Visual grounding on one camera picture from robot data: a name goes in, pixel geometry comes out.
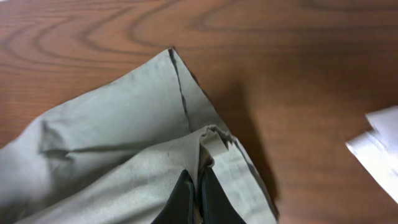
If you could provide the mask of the white garment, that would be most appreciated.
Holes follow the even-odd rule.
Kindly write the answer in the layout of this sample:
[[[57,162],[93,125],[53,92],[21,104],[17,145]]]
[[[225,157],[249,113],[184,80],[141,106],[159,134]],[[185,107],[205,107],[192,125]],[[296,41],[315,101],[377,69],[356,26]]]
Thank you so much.
[[[372,130],[346,142],[346,147],[397,201],[397,106],[368,113],[366,118]]]

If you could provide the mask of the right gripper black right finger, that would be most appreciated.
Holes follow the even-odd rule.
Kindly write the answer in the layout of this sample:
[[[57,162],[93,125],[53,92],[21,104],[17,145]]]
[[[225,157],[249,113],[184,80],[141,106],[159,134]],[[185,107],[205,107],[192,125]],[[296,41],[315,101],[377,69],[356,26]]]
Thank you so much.
[[[204,224],[245,224],[229,202],[213,169],[206,167],[200,176],[200,214]]]

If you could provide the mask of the khaki green shorts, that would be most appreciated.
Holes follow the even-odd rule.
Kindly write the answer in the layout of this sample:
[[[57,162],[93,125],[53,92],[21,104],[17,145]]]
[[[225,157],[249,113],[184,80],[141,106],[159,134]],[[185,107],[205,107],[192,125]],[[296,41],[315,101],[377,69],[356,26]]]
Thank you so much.
[[[2,223],[152,223],[211,167],[246,223],[276,223],[245,148],[174,49],[38,116],[1,149]]]

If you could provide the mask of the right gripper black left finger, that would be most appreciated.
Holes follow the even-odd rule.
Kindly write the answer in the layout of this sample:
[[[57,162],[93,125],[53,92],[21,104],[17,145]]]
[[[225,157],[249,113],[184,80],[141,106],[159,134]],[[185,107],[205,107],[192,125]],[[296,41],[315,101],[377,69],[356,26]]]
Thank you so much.
[[[183,170],[162,211],[152,224],[194,224],[195,187],[187,170]]]

